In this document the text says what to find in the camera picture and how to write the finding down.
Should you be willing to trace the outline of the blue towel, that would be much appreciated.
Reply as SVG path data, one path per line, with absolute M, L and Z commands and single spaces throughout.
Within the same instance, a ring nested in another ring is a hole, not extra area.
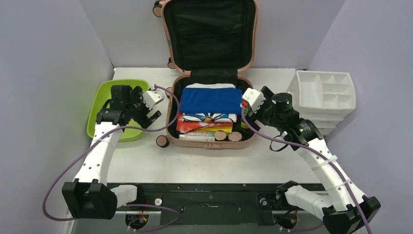
M 239 115 L 241 102 L 242 91 L 236 88 L 184 88 L 180 112 Z

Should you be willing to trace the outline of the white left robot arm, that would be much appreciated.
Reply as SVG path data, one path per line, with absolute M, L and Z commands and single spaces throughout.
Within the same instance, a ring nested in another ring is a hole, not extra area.
M 133 185 L 113 189 L 107 186 L 109 165 L 115 147 L 127 124 L 133 120 L 141 128 L 148 128 L 160 116 L 148 113 L 164 100 L 158 90 L 143 91 L 140 86 L 114 85 L 111 96 L 96 115 L 91 149 L 72 182 L 64 183 L 62 194 L 74 218 L 111 219 L 118 207 L 128 204 L 139 210 L 145 204 L 144 194 Z

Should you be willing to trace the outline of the green plastic tray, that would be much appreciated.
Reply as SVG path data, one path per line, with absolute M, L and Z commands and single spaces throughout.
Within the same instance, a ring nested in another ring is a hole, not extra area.
M 129 85 L 132 88 L 134 88 L 135 86 L 140 86 L 143 91 L 147 91 L 150 87 L 147 81 L 141 79 L 118 79 L 110 80 L 101 84 L 95 94 L 87 122 L 86 132 L 90 138 L 94 137 L 97 113 L 102 109 L 105 102 L 111 98 L 111 87 L 113 85 Z M 126 129 L 119 139 L 119 142 L 136 141 L 142 136 L 143 131 Z

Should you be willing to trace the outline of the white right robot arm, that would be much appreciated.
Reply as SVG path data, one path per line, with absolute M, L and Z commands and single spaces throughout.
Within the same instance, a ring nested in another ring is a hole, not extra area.
M 352 234 L 361 228 L 372 232 L 370 222 L 380 202 L 374 196 L 368 197 L 346 175 L 318 128 L 293 108 L 291 94 L 263 94 L 249 89 L 242 96 L 241 107 L 243 122 L 249 129 L 258 134 L 258 123 L 276 128 L 281 135 L 279 143 L 291 146 L 327 192 L 327 196 L 321 196 L 289 181 L 274 196 L 279 207 L 311 213 L 331 234 Z

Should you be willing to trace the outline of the white plastic drawer organizer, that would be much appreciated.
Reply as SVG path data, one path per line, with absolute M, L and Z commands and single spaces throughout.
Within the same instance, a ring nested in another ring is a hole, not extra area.
M 297 70 L 287 92 L 300 117 L 312 121 L 324 136 L 356 108 L 356 93 L 349 73 Z

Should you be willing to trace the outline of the pink hard-shell suitcase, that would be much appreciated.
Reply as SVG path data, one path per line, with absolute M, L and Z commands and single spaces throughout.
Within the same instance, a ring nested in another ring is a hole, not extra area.
M 168 67 L 180 72 L 174 81 L 167 110 L 167 139 L 181 146 L 207 149 L 242 149 L 255 134 L 242 127 L 233 130 L 238 141 L 185 141 L 179 138 L 176 99 L 190 84 L 231 83 L 245 91 L 252 83 L 241 76 L 254 60 L 258 7 L 253 0 L 158 0 L 153 14 L 163 20 L 169 44 Z

